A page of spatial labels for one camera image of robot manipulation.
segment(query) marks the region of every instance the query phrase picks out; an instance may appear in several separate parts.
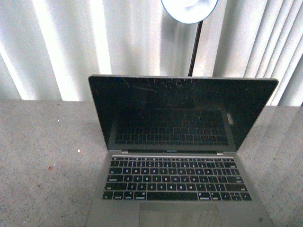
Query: vertical blind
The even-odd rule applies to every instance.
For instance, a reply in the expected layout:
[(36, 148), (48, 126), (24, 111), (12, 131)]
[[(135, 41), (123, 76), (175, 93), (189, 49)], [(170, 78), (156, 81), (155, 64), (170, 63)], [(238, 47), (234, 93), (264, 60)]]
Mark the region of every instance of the vertical blind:
[[(303, 0), (219, 0), (193, 76), (276, 78), (268, 105), (303, 103)], [(0, 3), (0, 99), (91, 100), (91, 74), (187, 76), (197, 24), (160, 0)]]

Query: laptop screen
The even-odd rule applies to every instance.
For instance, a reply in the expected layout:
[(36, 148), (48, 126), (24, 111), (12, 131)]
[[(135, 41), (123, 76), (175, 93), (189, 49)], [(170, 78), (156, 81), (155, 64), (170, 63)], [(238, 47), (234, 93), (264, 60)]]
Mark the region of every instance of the laptop screen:
[(109, 150), (237, 151), (274, 79), (95, 75), (89, 84)]

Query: countertop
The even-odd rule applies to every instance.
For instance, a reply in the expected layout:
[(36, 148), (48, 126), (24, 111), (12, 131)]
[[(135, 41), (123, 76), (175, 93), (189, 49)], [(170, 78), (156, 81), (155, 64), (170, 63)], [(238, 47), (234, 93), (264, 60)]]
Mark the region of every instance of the countertop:
[[(266, 107), (239, 149), (275, 226), (303, 226), (303, 107)], [(83, 227), (106, 147), (92, 102), (0, 102), (0, 227)]]

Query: white lamp shade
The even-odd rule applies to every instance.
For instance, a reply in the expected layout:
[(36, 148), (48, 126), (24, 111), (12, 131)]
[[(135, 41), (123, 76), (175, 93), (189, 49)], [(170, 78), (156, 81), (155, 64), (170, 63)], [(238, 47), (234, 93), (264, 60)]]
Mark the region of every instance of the white lamp shade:
[(193, 24), (207, 18), (218, 0), (161, 0), (166, 11), (177, 21)]

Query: laptop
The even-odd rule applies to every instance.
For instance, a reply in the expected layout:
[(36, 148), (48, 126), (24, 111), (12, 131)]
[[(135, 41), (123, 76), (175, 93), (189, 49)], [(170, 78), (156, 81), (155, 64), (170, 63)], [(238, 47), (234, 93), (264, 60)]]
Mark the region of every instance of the laptop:
[(277, 84), (90, 76), (107, 152), (87, 226), (273, 226), (237, 151)]

